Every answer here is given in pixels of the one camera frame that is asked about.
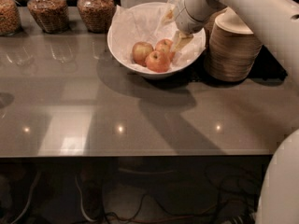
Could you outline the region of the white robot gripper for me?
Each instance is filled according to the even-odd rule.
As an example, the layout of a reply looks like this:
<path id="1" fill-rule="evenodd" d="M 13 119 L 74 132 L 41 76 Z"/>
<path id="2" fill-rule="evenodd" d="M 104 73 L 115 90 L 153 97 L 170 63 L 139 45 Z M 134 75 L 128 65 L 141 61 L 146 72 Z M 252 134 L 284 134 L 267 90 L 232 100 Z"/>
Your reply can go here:
<path id="1" fill-rule="evenodd" d="M 175 8 L 167 5 L 161 25 L 174 21 L 179 29 L 174 34 L 171 50 L 182 50 L 192 41 L 193 34 L 200 32 L 209 18 L 223 9 L 225 5 L 218 0 L 178 0 Z"/>

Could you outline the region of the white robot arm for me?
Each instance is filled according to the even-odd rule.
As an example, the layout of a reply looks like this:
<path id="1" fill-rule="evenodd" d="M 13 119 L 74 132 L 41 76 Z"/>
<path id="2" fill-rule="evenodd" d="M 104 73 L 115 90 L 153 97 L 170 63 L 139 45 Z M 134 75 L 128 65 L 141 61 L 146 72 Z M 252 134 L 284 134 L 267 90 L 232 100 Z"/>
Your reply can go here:
<path id="1" fill-rule="evenodd" d="M 293 0 L 170 0 L 170 21 L 185 35 L 202 30 L 216 12 L 230 8 L 277 61 L 265 69 L 268 83 L 289 81 L 298 88 L 299 5 Z M 278 145 L 268 164 L 255 224 L 299 224 L 299 132 Z"/>

